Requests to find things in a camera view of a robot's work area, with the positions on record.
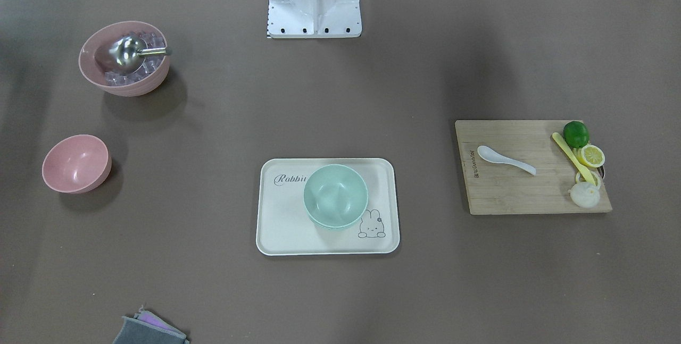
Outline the yellow plastic knife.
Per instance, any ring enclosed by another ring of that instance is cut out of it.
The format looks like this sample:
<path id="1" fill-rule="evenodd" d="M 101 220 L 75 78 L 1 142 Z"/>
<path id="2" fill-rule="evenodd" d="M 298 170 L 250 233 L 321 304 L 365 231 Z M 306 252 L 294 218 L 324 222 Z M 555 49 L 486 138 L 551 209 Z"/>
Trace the yellow plastic knife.
<path id="1" fill-rule="evenodd" d="M 593 172 L 584 165 L 582 165 L 581 162 L 579 162 L 579 160 L 577 160 L 576 155 L 572 152 L 572 149 L 568 145 L 567 141 L 562 137 L 562 135 L 560 135 L 557 132 L 554 132 L 552 133 L 551 136 L 554 142 L 557 143 L 557 145 L 559 146 L 560 150 L 564 152 L 564 154 L 572 162 L 574 167 L 576 167 L 577 171 L 579 172 L 579 174 L 581 174 L 582 178 L 585 181 L 590 182 L 591 184 L 599 188 L 598 181 L 596 177 L 594 177 Z"/>

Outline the metal ice scoop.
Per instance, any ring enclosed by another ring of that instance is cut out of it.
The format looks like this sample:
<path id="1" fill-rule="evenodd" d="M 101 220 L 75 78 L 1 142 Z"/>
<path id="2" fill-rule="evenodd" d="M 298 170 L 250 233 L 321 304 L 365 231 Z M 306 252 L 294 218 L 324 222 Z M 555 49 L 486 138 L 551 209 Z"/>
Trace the metal ice scoop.
<path id="1" fill-rule="evenodd" d="M 110 45 L 100 46 L 94 55 L 95 62 L 104 72 L 127 75 L 138 70 L 147 56 L 171 55 L 168 47 L 149 47 L 136 35 L 126 35 Z"/>

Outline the grey folded cloth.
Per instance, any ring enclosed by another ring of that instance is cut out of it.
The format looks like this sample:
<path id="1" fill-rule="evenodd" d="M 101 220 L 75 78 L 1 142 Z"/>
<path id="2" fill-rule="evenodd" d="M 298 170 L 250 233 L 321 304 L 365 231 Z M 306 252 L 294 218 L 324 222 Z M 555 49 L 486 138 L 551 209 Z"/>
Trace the grey folded cloth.
<path id="1" fill-rule="evenodd" d="M 188 336 L 155 313 L 141 309 L 132 317 L 122 317 L 122 327 L 114 343 L 190 343 Z"/>

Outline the green lime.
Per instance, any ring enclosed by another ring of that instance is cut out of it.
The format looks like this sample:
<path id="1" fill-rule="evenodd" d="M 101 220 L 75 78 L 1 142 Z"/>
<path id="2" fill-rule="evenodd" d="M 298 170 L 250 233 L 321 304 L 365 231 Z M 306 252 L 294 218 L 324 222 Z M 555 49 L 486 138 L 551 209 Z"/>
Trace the green lime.
<path id="1" fill-rule="evenodd" d="M 581 121 L 570 121 L 563 127 L 563 137 L 571 148 L 583 148 L 589 144 L 589 131 Z"/>

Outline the white ceramic spoon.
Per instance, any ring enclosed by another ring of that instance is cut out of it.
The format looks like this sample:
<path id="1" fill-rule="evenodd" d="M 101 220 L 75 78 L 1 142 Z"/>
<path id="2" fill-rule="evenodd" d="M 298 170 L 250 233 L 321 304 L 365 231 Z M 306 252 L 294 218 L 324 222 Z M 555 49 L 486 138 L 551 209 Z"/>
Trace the white ceramic spoon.
<path id="1" fill-rule="evenodd" d="M 501 155 L 497 153 L 495 150 L 489 148 L 489 146 L 480 145 L 477 147 L 477 152 L 479 157 L 481 157 L 483 160 L 487 162 L 490 162 L 491 164 L 506 164 L 520 168 L 521 170 L 528 172 L 533 176 L 537 175 L 537 169 L 534 166 Z"/>

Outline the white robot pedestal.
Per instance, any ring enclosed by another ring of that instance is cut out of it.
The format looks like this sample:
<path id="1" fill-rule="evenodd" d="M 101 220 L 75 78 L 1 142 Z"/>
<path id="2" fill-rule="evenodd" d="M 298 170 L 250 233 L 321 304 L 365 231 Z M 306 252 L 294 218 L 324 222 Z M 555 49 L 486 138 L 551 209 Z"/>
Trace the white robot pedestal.
<path id="1" fill-rule="evenodd" d="M 362 34 L 360 0 L 269 0 L 272 39 L 350 38 Z"/>

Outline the white onion piece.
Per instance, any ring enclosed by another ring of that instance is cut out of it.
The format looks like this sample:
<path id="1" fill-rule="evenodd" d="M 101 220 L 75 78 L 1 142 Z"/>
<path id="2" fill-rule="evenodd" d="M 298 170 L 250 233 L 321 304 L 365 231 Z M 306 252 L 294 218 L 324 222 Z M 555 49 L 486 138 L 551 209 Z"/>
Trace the white onion piece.
<path id="1" fill-rule="evenodd" d="M 582 208 L 593 208 L 601 199 L 599 188 L 590 182 L 577 182 L 569 190 L 569 196 L 577 206 Z"/>

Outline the small pink bowl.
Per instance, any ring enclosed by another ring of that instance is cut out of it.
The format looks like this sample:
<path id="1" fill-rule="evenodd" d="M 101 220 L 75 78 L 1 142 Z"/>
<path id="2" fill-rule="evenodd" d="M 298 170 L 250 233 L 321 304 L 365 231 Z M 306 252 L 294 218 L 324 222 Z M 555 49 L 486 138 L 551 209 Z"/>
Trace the small pink bowl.
<path id="1" fill-rule="evenodd" d="M 46 186 L 64 194 L 87 193 L 109 177 L 112 155 L 90 134 L 68 137 L 49 150 L 41 168 Z"/>

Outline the large pink ice bowl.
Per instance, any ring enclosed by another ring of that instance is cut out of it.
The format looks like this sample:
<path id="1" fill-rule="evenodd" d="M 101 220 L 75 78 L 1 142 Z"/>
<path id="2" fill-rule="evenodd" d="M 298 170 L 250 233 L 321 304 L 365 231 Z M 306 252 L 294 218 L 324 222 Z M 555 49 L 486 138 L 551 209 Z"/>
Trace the large pink ice bowl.
<path id="1" fill-rule="evenodd" d="M 170 49 L 160 29 L 136 20 L 107 25 L 82 46 L 78 65 L 90 83 L 123 97 L 155 90 L 169 72 Z"/>

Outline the cream rabbit tray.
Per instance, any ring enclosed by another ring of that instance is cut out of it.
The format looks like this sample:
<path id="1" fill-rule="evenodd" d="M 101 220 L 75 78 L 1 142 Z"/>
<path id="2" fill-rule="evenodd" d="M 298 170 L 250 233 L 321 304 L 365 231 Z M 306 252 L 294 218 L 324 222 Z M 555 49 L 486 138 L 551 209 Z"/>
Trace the cream rabbit tray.
<path id="1" fill-rule="evenodd" d="M 333 232 L 314 223 L 303 203 L 306 180 L 328 164 L 353 168 L 368 186 L 354 225 Z M 382 158 L 272 159 L 260 173 L 256 245 L 265 255 L 389 254 L 400 243 L 394 168 Z"/>

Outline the green bowl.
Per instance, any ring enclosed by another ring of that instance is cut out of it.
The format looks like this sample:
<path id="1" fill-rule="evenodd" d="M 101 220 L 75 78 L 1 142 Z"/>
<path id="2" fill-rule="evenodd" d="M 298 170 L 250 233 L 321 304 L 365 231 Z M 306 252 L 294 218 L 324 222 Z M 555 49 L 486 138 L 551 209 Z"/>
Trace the green bowl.
<path id="1" fill-rule="evenodd" d="M 324 229 L 345 230 L 359 223 L 367 205 L 367 183 L 347 165 L 320 167 L 303 188 L 303 206 L 309 219 Z"/>

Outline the bamboo cutting board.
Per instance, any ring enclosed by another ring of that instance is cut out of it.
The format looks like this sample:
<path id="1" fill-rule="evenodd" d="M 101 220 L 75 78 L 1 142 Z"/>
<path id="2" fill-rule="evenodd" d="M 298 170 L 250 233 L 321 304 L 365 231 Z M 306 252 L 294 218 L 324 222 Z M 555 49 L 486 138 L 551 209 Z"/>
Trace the bamboo cutting board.
<path id="1" fill-rule="evenodd" d="M 552 138 L 566 120 L 457 120 L 456 140 L 472 215 L 548 215 L 608 213 L 606 188 L 591 208 L 577 206 L 569 195 L 577 168 Z M 501 155 L 536 168 L 532 175 L 507 164 L 479 157 L 486 145 Z"/>

